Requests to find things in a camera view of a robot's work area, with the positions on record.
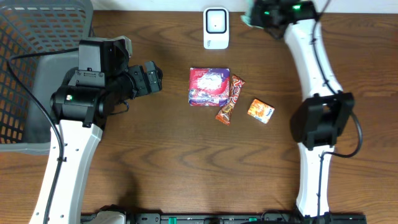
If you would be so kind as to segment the red purple snack packet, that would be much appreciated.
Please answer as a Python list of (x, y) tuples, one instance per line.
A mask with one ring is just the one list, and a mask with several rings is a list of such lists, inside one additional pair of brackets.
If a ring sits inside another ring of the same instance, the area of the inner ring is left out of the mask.
[(191, 68), (188, 103), (191, 106), (224, 106), (229, 99), (228, 68)]

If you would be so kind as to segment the red orange candy bar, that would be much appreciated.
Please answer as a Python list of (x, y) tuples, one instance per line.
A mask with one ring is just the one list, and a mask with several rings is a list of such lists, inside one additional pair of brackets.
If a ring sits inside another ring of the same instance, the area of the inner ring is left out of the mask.
[(230, 125), (232, 112), (234, 110), (234, 107), (237, 103), (237, 100), (239, 98), (239, 95), (241, 93), (244, 84), (245, 81), (243, 79), (241, 79), (236, 75), (232, 76), (231, 86), (229, 90), (229, 98), (227, 100), (227, 103), (220, 109), (220, 111), (215, 117), (218, 121), (221, 121), (225, 125)]

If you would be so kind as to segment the small orange snack box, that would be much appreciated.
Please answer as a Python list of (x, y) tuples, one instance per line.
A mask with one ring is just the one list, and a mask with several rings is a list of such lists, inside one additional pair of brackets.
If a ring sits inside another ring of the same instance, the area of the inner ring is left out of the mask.
[(273, 115), (275, 108), (258, 100), (254, 99), (248, 109), (248, 115), (256, 118), (260, 122), (267, 124)]

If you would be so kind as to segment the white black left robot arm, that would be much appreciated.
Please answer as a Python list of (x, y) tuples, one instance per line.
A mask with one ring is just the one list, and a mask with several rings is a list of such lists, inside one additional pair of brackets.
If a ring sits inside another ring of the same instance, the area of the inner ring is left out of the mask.
[(131, 40), (87, 38), (78, 67), (50, 98), (49, 159), (31, 223), (79, 223), (93, 155), (115, 106), (159, 92), (163, 73), (153, 61), (129, 65)]

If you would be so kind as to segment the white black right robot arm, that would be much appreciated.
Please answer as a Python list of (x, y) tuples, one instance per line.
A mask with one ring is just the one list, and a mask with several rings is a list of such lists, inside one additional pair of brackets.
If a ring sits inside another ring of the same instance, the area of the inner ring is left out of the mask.
[(302, 103), (290, 119), (290, 132), (300, 153), (295, 206), (304, 223), (330, 222), (330, 161), (354, 106), (352, 93), (343, 91), (329, 63), (322, 15), (312, 1), (255, 1), (249, 11), (251, 26), (284, 40), (298, 72)]

